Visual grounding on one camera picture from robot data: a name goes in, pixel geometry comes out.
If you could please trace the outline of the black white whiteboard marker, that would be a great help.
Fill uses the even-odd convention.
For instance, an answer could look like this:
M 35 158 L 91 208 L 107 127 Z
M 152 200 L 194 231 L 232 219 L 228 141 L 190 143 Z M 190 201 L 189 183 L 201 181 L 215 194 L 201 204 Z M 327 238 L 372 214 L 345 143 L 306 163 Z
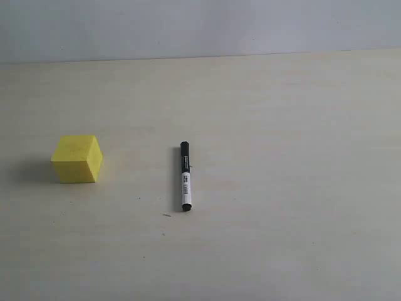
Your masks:
M 190 160 L 189 143 L 183 141 L 180 143 L 181 157 L 181 206 L 184 212 L 192 209 L 192 196 L 190 187 Z

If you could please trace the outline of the yellow foam cube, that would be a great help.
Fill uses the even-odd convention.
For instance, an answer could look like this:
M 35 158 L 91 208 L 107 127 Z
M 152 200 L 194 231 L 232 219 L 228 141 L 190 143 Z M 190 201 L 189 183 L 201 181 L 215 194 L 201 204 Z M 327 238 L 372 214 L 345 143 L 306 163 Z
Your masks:
M 94 183 L 103 162 L 103 154 L 95 135 L 64 135 L 51 163 L 61 183 Z

